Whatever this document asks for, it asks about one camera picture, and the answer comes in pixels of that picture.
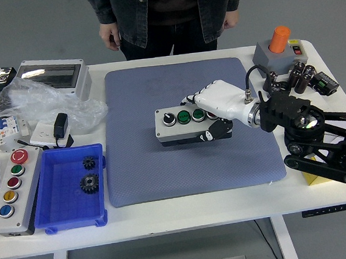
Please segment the person's left hand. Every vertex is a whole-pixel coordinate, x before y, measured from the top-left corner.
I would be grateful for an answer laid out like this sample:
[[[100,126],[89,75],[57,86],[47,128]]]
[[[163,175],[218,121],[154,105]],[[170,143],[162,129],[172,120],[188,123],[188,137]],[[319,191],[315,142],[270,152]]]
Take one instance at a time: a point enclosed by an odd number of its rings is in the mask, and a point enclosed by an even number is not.
[[[239,22],[239,10],[232,10],[230,12],[226,12],[224,22],[222,24],[223,30],[232,29],[236,27]]]

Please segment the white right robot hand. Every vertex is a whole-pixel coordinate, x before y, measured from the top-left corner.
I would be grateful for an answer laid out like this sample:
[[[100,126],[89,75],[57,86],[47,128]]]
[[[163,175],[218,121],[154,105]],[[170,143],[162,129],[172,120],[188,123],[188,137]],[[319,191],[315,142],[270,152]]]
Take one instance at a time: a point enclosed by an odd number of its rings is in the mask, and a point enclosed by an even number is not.
[[[251,90],[215,80],[195,94],[186,96],[181,104],[196,104],[204,111],[218,117],[211,126],[197,136],[198,141],[212,141],[222,138],[232,130],[232,121],[238,119],[248,127],[259,127],[259,102],[251,97]]]

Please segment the person's right hand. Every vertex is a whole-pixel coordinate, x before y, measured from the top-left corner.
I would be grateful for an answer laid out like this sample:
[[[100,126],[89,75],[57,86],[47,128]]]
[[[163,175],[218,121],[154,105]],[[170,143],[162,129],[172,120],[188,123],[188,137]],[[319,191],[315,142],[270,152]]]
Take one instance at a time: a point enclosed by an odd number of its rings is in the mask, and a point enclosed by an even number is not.
[[[99,36],[105,47],[111,51],[119,51],[121,46],[121,37],[117,23],[99,25]]]

